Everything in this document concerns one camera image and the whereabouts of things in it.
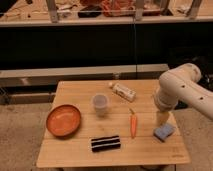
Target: table leg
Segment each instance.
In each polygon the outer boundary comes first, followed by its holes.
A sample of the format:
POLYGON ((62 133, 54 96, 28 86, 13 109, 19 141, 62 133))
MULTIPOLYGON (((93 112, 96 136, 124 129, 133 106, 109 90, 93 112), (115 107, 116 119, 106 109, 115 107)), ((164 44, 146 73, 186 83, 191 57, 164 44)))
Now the table leg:
POLYGON ((64 169, 61 168, 61 167, 60 167, 60 168, 55 168, 55 170, 56 170, 56 171, 64 171, 64 169))
POLYGON ((141 169, 144 169, 146 171, 163 171, 163 169, 167 165, 146 165, 146 166, 140 166, 141 169))

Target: white cup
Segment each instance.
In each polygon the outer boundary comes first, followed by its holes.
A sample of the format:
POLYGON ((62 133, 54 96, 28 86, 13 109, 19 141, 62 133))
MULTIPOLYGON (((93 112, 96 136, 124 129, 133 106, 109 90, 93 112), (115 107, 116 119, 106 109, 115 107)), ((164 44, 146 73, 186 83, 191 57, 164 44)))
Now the white cup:
POLYGON ((92 97, 92 104, 98 116, 104 116, 107 113, 108 98, 104 94, 96 94, 92 97))

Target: plastic cup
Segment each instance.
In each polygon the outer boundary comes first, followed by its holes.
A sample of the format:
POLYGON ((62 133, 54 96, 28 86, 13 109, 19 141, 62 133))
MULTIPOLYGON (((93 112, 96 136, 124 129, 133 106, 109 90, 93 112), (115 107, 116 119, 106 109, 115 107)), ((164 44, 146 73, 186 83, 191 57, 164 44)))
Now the plastic cup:
POLYGON ((92 104, 98 116, 104 116, 108 109, 108 98, 104 94, 96 94, 92 98, 92 104))
POLYGON ((161 126, 167 122, 169 119, 169 112, 160 112, 156 113, 156 125, 161 126))

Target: floor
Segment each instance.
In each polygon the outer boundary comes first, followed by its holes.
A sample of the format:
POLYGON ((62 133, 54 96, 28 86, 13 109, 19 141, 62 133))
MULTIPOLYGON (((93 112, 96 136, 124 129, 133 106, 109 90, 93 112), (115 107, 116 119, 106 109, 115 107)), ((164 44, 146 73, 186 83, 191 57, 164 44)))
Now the floor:
MULTIPOLYGON (((51 103, 0 105, 0 170, 53 171, 36 168, 51 103)), ((194 109, 173 112, 191 156, 178 171, 213 171, 213 122, 194 109)), ((78 168, 65 171, 143 171, 140 167, 78 168)), ((168 166, 165 171, 175 170, 168 166)))

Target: orange plate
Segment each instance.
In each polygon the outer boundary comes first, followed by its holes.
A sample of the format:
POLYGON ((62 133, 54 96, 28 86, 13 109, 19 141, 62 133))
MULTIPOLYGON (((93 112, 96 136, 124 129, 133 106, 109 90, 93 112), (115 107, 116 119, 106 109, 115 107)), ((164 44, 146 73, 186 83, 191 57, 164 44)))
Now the orange plate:
POLYGON ((61 105, 53 109, 47 117, 46 126, 55 136, 66 136, 80 125, 80 111, 72 105, 61 105))

